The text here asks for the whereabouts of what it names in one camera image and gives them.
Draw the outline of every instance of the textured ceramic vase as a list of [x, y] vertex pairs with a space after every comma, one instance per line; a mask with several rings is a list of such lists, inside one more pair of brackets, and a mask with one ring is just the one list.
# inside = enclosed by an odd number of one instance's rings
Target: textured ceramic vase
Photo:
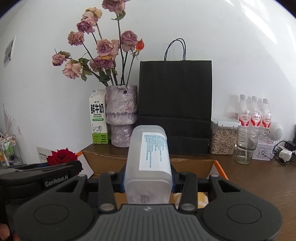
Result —
[[106, 87], [106, 121], [111, 125], [111, 143], [129, 147], [132, 124], [138, 119], [138, 89], [136, 85]]

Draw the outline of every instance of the translucent plastic bottle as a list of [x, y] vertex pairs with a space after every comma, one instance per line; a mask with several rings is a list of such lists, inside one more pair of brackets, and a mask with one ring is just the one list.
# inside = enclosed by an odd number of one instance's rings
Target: translucent plastic bottle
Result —
[[250, 123], [250, 110], [247, 106], [247, 95], [240, 95], [240, 102], [235, 110], [235, 119], [241, 123], [241, 126], [248, 126]]
[[252, 129], [260, 129], [261, 126], [261, 111], [258, 107], [259, 98], [256, 96], [252, 96], [252, 104], [251, 104], [251, 121], [249, 126]]
[[269, 109], [269, 100], [263, 99], [262, 104], [262, 122], [261, 122], [261, 139], [266, 139], [270, 132], [271, 116]]
[[172, 191], [167, 137], [160, 126], [137, 126], [132, 133], [124, 189], [129, 204], [166, 204]]

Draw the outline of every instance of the gray ribbed panel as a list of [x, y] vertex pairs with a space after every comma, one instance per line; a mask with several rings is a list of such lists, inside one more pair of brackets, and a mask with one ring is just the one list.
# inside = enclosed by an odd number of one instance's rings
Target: gray ribbed panel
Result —
[[194, 215], [173, 205], [123, 205], [114, 214], [101, 215], [78, 241], [218, 241]]

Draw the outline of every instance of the bag handle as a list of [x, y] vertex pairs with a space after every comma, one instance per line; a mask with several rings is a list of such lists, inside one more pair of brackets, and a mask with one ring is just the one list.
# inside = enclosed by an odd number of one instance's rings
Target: bag handle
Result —
[[166, 52], [165, 52], [165, 58], [164, 58], [164, 61], [166, 61], [166, 58], [167, 58], [167, 55], [168, 55], [168, 49], [169, 49], [170, 46], [171, 46], [174, 42], [176, 42], [176, 41], [179, 41], [179, 42], [182, 44], [182, 47], [183, 47], [183, 58], [182, 58], [182, 60], [186, 60], [186, 43], [185, 43], [185, 40], [182, 39], [182, 38], [178, 38], [178, 39], [175, 39], [174, 41], [172, 41], [172, 42], [169, 44], [169, 46], [168, 46], [168, 48], [167, 48], [167, 50], [166, 50]]

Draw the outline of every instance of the wooden table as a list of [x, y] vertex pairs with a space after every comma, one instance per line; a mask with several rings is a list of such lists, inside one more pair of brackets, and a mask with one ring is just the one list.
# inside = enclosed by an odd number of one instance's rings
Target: wooden table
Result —
[[[127, 156], [128, 148], [108, 145], [90, 145], [87, 151], [108, 155]], [[276, 241], [296, 240], [296, 164], [284, 166], [275, 160], [251, 160], [248, 165], [235, 161], [234, 156], [207, 155], [171, 158], [217, 160], [229, 180], [277, 206], [283, 216], [283, 224]]]

